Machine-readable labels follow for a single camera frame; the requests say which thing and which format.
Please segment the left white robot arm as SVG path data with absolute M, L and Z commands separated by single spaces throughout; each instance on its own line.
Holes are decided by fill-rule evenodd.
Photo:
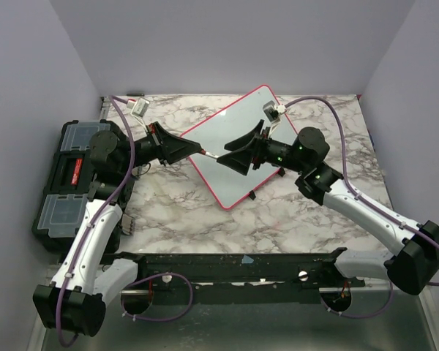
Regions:
M 107 120 L 63 126 L 32 227 L 49 252 L 64 258 L 51 281 L 33 294 L 46 328 L 94 336 L 108 304 L 125 287 L 147 282 L 145 257 L 118 251 L 135 185 L 132 171 L 154 160 L 171 165 L 201 151 L 199 143 L 157 122 L 138 140 Z

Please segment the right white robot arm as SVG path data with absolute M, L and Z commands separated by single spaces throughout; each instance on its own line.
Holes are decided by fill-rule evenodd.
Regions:
M 303 196 L 346 216 L 386 247 L 384 253 L 339 254 L 322 268 L 328 285 L 371 277 L 418 295 L 438 272 L 439 226 L 432 221 L 420 224 L 356 191 L 343 174 L 325 163 L 329 145 L 319 129 L 303 128 L 288 145 L 270 138 L 269 129 L 259 122 L 251 132 L 227 143 L 225 150 L 217 163 L 242 175 L 265 163 L 297 172 L 296 185 Z

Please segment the white whiteboard marker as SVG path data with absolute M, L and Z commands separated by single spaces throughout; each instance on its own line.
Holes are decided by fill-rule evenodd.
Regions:
M 202 150 L 202 151 L 200 152 L 200 154 L 203 155 L 203 156 L 207 156 L 207 157 L 209 157 L 209 158 L 211 158 L 211 159 L 215 159 L 215 160 L 219 158 L 218 155 L 213 154 L 213 153 L 211 153 L 211 152 L 209 152 L 209 151 L 206 151 L 206 150 Z

